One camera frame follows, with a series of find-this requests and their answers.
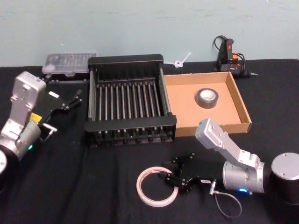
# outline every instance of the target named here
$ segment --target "black tablecloth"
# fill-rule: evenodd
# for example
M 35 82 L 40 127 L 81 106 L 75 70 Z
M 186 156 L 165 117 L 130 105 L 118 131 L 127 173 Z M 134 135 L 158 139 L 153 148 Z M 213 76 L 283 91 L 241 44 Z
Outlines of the black tablecloth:
M 247 65 L 257 77 L 236 80 L 252 119 L 249 133 L 232 134 L 239 147 L 257 154 L 270 164 L 284 152 L 299 153 L 299 61 L 254 60 Z M 185 63 L 183 68 L 164 68 L 165 74 L 210 72 L 212 63 Z M 0 68 L 0 126 L 10 111 L 14 77 L 22 71 L 41 75 L 41 67 Z M 196 152 L 208 161 L 224 161 L 204 149 L 195 137 L 174 142 L 88 148 L 82 144 L 87 115 L 88 83 L 51 83 L 49 90 L 69 99 L 83 90 L 83 103 L 67 117 L 52 123 L 59 128 L 48 142 L 36 143 L 21 161 L 14 178 L 0 194 L 2 223 L 298 223 L 299 207 L 283 203 L 275 195 L 233 194 L 243 205 L 238 219 L 226 219 L 218 211 L 209 187 L 180 193 L 164 208 L 144 204 L 136 192 L 138 175 L 173 156 Z M 167 197 L 172 189 L 157 176 L 144 181 L 152 198 Z M 237 213 L 232 201 L 222 199 L 226 212 Z

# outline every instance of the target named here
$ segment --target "open cardboard tray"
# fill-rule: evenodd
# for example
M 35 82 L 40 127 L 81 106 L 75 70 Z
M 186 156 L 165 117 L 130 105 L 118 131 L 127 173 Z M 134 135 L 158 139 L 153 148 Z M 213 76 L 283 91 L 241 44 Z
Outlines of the open cardboard tray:
M 176 137 L 194 136 L 201 120 L 213 118 L 228 133 L 246 133 L 252 124 L 230 72 L 165 75 L 171 112 L 177 116 Z M 202 88 L 218 92 L 217 105 L 205 109 L 195 95 Z

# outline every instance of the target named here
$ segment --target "white tape roll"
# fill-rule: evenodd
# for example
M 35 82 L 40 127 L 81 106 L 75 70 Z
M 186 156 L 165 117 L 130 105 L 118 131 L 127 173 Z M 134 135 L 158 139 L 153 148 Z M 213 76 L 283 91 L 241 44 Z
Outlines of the white tape roll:
M 140 173 L 140 175 L 137 179 L 137 182 L 136 182 L 136 189 L 137 189 L 137 193 L 138 193 L 140 199 L 147 205 L 156 207 L 156 208 L 161 208 L 166 205 L 169 205 L 170 203 L 172 203 L 174 201 L 174 199 L 176 199 L 176 197 L 178 195 L 178 187 L 174 187 L 173 193 L 168 198 L 161 200 L 161 201 L 155 201 L 155 200 L 149 199 L 148 197 L 145 196 L 145 194 L 143 193 L 143 191 L 141 189 L 142 181 L 148 175 L 153 174 L 153 173 L 160 173 L 161 171 L 167 172 L 167 173 L 172 173 L 170 170 L 168 170 L 164 167 L 150 167 L 150 168 L 146 169 L 145 171 L 143 171 L 142 173 Z

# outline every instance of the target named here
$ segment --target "gray duct tape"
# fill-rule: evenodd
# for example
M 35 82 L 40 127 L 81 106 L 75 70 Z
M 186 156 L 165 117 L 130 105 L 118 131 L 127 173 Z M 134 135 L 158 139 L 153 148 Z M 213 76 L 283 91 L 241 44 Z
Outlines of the gray duct tape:
M 195 101 L 198 106 L 201 106 L 205 109 L 211 109 L 216 106 L 219 95 L 218 93 L 210 88 L 200 89 L 196 96 Z

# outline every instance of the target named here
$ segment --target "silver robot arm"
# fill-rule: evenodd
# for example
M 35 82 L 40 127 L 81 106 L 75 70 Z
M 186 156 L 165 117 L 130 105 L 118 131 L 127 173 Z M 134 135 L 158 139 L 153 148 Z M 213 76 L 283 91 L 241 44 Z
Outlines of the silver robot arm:
M 200 121 L 195 137 L 205 148 L 213 148 L 227 159 L 222 172 L 226 189 L 264 193 L 264 163 L 257 155 L 240 149 L 213 119 Z
M 41 130 L 30 115 L 46 93 L 46 83 L 29 72 L 15 78 L 11 112 L 0 133 L 0 147 L 4 154 L 21 160 L 28 147 L 40 136 Z

